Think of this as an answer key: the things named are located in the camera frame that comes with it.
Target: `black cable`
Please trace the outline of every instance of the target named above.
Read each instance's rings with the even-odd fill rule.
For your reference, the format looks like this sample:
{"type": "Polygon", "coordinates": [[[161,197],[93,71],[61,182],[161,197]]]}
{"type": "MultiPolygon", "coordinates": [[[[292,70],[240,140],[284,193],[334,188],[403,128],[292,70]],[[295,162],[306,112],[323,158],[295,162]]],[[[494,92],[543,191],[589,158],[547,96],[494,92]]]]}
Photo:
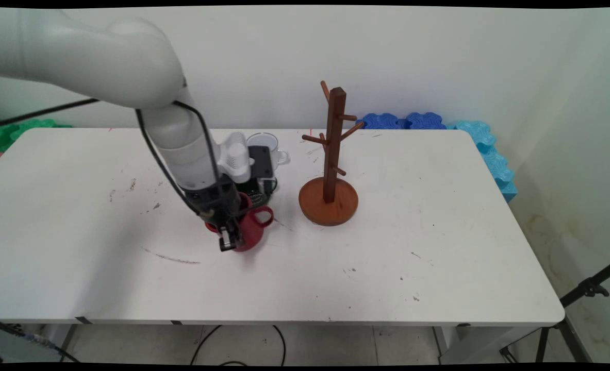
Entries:
{"type": "MultiPolygon", "coordinates": [[[[14,329],[13,327],[10,327],[10,326],[8,326],[6,324],[3,324],[2,322],[0,322],[0,330],[4,331],[6,333],[10,333],[11,335],[19,336],[20,338],[24,338],[25,335],[26,335],[22,331],[18,331],[17,329],[14,329]]],[[[78,361],[76,359],[76,357],[70,355],[68,352],[66,352],[66,350],[58,347],[57,345],[53,344],[52,342],[50,342],[50,348],[53,348],[60,355],[62,355],[64,357],[67,357],[71,361],[76,362],[76,363],[80,363],[80,361],[78,361]]]]}
{"type": "Polygon", "coordinates": [[[1,120],[0,121],[0,127],[1,126],[5,126],[5,125],[9,125],[9,124],[13,124],[14,122],[19,122],[19,121],[22,121],[22,120],[26,120],[26,119],[29,119],[29,118],[32,118],[32,117],[45,115],[46,113],[57,112],[57,111],[61,111],[61,110],[67,110],[69,108],[74,108],[74,107],[78,107],[78,106],[84,106],[85,104],[96,103],[96,102],[99,102],[99,99],[94,99],[94,98],[83,99],[83,100],[79,100],[77,102],[62,104],[61,106],[55,106],[55,107],[51,107],[51,108],[46,108],[45,110],[40,110],[40,111],[31,112],[31,113],[26,113],[25,115],[20,115],[20,116],[16,116],[16,117],[11,117],[9,119],[1,120]]]}
{"type": "Polygon", "coordinates": [[[240,364],[241,366],[247,366],[245,363],[239,362],[239,361],[224,362],[224,363],[218,364],[218,366],[227,366],[228,364],[234,364],[234,363],[240,364]]]}
{"type": "MultiPolygon", "coordinates": [[[[218,195],[222,196],[222,187],[220,186],[220,172],[218,172],[218,164],[216,164],[216,158],[215,158],[215,155],[213,154],[213,143],[211,141],[211,137],[208,134],[208,127],[206,127],[206,121],[204,120],[204,116],[202,116],[202,114],[199,113],[199,111],[196,108],[189,106],[188,104],[185,104],[183,102],[175,100],[173,102],[173,104],[175,106],[185,108],[185,110],[189,110],[190,112],[197,115],[197,118],[199,119],[199,123],[202,125],[202,130],[204,131],[204,139],[206,139],[206,146],[208,146],[208,156],[211,159],[211,167],[213,167],[213,176],[215,176],[216,184],[218,185],[218,195]]],[[[261,207],[261,206],[262,205],[253,205],[250,207],[246,207],[245,209],[239,210],[236,213],[232,213],[229,209],[227,209],[226,212],[227,212],[227,214],[229,214],[230,217],[242,216],[242,215],[246,214],[248,211],[250,211],[252,209],[256,209],[257,207],[261,207]]]]}
{"type": "Polygon", "coordinates": [[[144,127],[144,119],[142,118],[142,112],[140,112],[140,110],[135,110],[135,115],[137,115],[138,125],[140,125],[140,131],[142,132],[144,141],[146,141],[146,145],[149,146],[149,151],[151,151],[151,155],[154,157],[154,160],[156,160],[156,162],[158,162],[158,166],[163,171],[163,174],[165,174],[165,177],[168,179],[168,181],[172,185],[172,188],[174,188],[175,192],[179,195],[180,198],[182,198],[183,202],[185,202],[185,204],[189,207],[189,209],[194,211],[194,213],[199,216],[199,210],[197,210],[190,202],[188,202],[188,200],[185,198],[183,193],[180,191],[179,186],[176,184],[176,182],[170,175],[170,172],[168,172],[168,169],[166,169],[165,165],[158,157],[158,153],[156,153],[156,149],[154,148],[154,145],[151,143],[151,139],[149,139],[149,135],[146,133],[146,129],[144,127]]]}
{"type": "MultiPolygon", "coordinates": [[[[190,365],[191,366],[194,363],[194,360],[197,358],[197,354],[199,353],[199,349],[204,345],[204,343],[206,342],[208,337],[213,335],[213,333],[217,329],[219,329],[220,327],[222,327],[222,325],[217,325],[213,329],[213,331],[211,331],[210,333],[206,334],[206,336],[204,336],[204,340],[202,340],[201,343],[199,343],[199,345],[197,345],[197,349],[194,351],[194,354],[192,355],[192,359],[190,360],[190,365]]],[[[277,326],[273,325],[272,327],[274,327],[274,329],[276,329],[277,333],[279,334],[279,338],[282,340],[282,361],[281,361],[281,363],[279,365],[280,366],[284,366],[284,361],[286,360],[286,341],[284,341],[284,336],[282,335],[282,332],[277,328],[277,326]]],[[[226,366],[227,364],[232,364],[232,363],[237,363],[237,364],[241,364],[243,366],[247,366],[245,363],[239,362],[239,361],[227,361],[227,362],[224,362],[223,364],[219,364],[218,366],[226,366]]]]}

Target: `floor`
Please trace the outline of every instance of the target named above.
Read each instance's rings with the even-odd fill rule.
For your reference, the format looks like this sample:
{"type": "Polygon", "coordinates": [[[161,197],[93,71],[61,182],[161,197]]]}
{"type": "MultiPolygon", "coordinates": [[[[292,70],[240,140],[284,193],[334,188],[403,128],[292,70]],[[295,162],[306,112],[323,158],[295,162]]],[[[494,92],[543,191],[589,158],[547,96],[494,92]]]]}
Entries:
{"type": "MultiPolygon", "coordinates": [[[[189,364],[194,351],[215,326],[81,325],[67,348],[81,362],[189,364]]],[[[285,366],[375,366],[438,364],[431,327],[280,325],[286,342],[285,366]]],[[[533,362],[537,333],[510,350],[521,362],[533,362]]],[[[194,364],[241,361],[278,366],[282,342],[272,326],[222,326],[199,351],[194,364]]],[[[550,332],[546,362],[569,362],[559,331],[550,332]]],[[[482,363],[503,363],[496,352],[482,363]]]]}

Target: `glass mug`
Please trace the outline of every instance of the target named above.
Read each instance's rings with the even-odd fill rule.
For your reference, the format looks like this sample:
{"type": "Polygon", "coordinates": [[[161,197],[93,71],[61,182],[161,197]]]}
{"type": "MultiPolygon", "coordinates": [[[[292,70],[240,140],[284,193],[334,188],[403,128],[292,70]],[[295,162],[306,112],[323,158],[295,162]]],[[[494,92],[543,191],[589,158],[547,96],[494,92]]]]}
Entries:
{"type": "Polygon", "coordinates": [[[289,162],[289,153],[278,148],[277,137],[271,133],[256,133],[248,138],[248,146],[267,146],[270,151],[270,162],[272,169],[277,169],[277,166],[289,162]]]}

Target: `black cable on floor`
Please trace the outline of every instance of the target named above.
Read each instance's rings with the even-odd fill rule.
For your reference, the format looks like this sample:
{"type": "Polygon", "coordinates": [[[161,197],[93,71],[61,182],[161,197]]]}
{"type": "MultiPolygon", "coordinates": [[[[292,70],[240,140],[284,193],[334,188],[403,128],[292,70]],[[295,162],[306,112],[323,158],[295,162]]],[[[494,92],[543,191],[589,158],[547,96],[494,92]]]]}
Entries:
{"type": "MultiPolygon", "coordinates": [[[[14,329],[13,327],[3,324],[2,322],[0,322],[0,330],[4,331],[6,333],[9,333],[11,335],[19,336],[20,338],[25,338],[25,336],[26,336],[26,334],[24,334],[22,331],[18,331],[17,329],[14,329]]],[[[66,352],[66,350],[58,347],[57,345],[53,344],[52,342],[50,342],[48,345],[49,345],[49,348],[53,348],[60,355],[67,357],[68,359],[70,359],[73,362],[80,363],[80,361],[78,361],[76,359],[76,357],[70,355],[68,352],[66,352]]]]}
{"type": "MultiPolygon", "coordinates": [[[[197,349],[194,351],[194,354],[192,355],[192,359],[190,360],[190,365],[192,366],[192,364],[194,363],[194,360],[197,358],[197,354],[199,353],[199,349],[202,348],[202,346],[204,345],[204,343],[206,342],[206,340],[209,338],[209,336],[213,335],[213,333],[219,329],[220,327],[222,327],[222,325],[217,325],[213,331],[211,331],[210,333],[206,334],[206,336],[204,336],[204,340],[201,341],[201,343],[199,343],[199,345],[197,345],[197,349]]],[[[274,327],[274,329],[276,329],[277,333],[279,334],[279,338],[282,340],[282,361],[279,364],[280,366],[284,366],[284,361],[286,360],[286,341],[284,341],[284,336],[282,335],[282,332],[278,329],[277,326],[273,325],[272,327],[274,327]]],[[[239,361],[227,361],[224,362],[222,364],[219,364],[218,366],[226,366],[228,364],[240,364],[241,366],[247,366],[245,363],[243,362],[239,362],[239,361]]]]}
{"type": "Polygon", "coordinates": [[[16,117],[11,117],[5,120],[1,120],[0,121],[0,127],[1,126],[5,126],[5,125],[9,125],[9,124],[14,124],[14,122],[19,122],[22,120],[26,120],[32,117],[37,117],[37,116],[41,116],[41,115],[45,115],[46,113],[52,113],[52,112],[57,112],[57,111],[61,111],[61,110],[67,110],[69,108],[74,108],[74,107],[78,107],[78,106],[84,106],[85,104],[90,104],[90,103],[97,103],[99,102],[99,99],[94,99],[94,98],[90,98],[90,99],[83,99],[83,100],[79,100],[77,102],[71,102],[71,103],[67,103],[67,104],[62,104],[61,106],[55,106],[55,107],[50,107],[50,108],[46,108],[45,110],[40,110],[40,111],[34,111],[31,113],[26,113],[25,115],[20,115],[20,116],[16,116],[16,117]]]}

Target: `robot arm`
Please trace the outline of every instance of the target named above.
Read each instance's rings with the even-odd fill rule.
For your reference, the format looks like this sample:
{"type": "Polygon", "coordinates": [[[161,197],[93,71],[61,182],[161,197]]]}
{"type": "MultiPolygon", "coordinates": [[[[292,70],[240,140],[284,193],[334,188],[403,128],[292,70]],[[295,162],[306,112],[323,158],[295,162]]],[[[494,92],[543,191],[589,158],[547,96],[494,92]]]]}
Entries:
{"type": "Polygon", "coordinates": [[[48,82],[139,109],[186,198],[229,236],[221,249],[242,244],[233,215],[241,204],[235,183],[251,178],[245,137],[232,133],[220,145],[211,143],[221,175],[216,179],[201,123],[173,104],[194,106],[179,59],[154,24],[124,19],[98,30],[62,10],[0,8],[0,76],[48,82]]]}

